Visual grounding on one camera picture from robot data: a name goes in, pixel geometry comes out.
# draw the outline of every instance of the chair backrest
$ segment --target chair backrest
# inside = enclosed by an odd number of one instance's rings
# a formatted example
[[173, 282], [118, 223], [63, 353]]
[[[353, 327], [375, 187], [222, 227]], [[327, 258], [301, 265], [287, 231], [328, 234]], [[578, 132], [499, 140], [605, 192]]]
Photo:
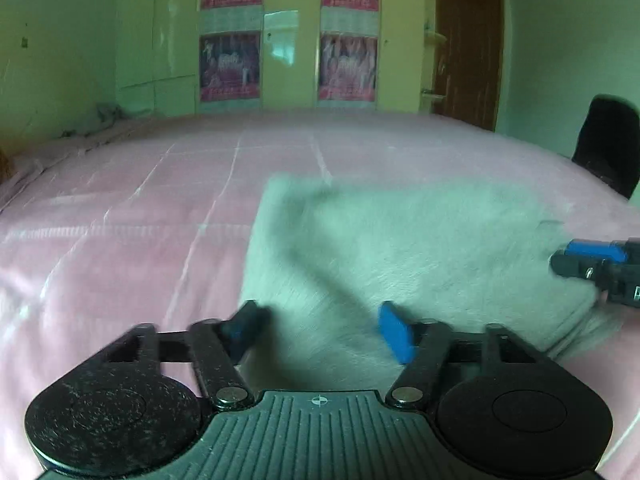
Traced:
[[[629, 102], [598, 95], [578, 136], [572, 159], [596, 173], [621, 195], [631, 198], [640, 180], [640, 116]], [[606, 168], [608, 174], [598, 174]]]

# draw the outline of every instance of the towel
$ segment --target towel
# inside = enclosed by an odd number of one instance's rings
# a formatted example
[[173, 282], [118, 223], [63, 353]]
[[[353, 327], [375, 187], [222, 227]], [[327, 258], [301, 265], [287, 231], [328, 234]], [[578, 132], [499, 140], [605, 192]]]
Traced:
[[549, 269], [569, 240], [515, 186], [389, 190], [273, 177], [240, 298], [270, 306], [273, 322], [241, 371], [255, 391], [384, 394], [401, 372], [376, 323], [387, 300], [460, 332], [503, 324], [553, 358], [587, 348], [621, 322], [591, 283]]

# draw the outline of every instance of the crosshair symbol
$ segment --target crosshair symbol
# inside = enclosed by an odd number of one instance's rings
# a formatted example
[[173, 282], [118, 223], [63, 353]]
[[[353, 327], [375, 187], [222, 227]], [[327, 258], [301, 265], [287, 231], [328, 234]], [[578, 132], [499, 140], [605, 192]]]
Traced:
[[317, 397], [314, 397], [313, 399], [311, 399], [311, 402], [314, 403], [316, 406], [324, 406], [326, 403], [329, 402], [329, 399], [327, 399], [326, 397], [323, 397], [322, 395], [318, 395]]

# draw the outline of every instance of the brown door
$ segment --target brown door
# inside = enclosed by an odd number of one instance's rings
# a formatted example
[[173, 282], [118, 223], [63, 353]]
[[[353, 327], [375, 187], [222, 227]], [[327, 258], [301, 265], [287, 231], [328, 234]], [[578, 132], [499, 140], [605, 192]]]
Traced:
[[498, 105], [502, 0], [438, 0], [438, 32], [447, 42], [436, 58], [434, 111], [493, 130]]

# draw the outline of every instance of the pink bedsheet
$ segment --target pink bedsheet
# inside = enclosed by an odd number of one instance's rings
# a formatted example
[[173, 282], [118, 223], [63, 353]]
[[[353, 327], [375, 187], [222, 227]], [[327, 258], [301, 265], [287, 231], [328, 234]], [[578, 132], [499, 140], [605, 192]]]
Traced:
[[[0, 214], [5, 480], [41, 472], [22, 419], [49, 383], [136, 323], [183, 330], [234, 311], [262, 186], [274, 172], [385, 186], [514, 180], [535, 190], [575, 237], [640, 235], [640, 214], [565, 158], [434, 116], [151, 120], [120, 123], [101, 139], [114, 137], [101, 147], [72, 140], [34, 150], [31, 162], [52, 166], [19, 186]], [[640, 318], [629, 311], [620, 334], [566, 363], [614, 413], [600, 470], [609, 480], [640, 477], [638, 355]], [[185, 377], [183, 369], [172, 373]]]

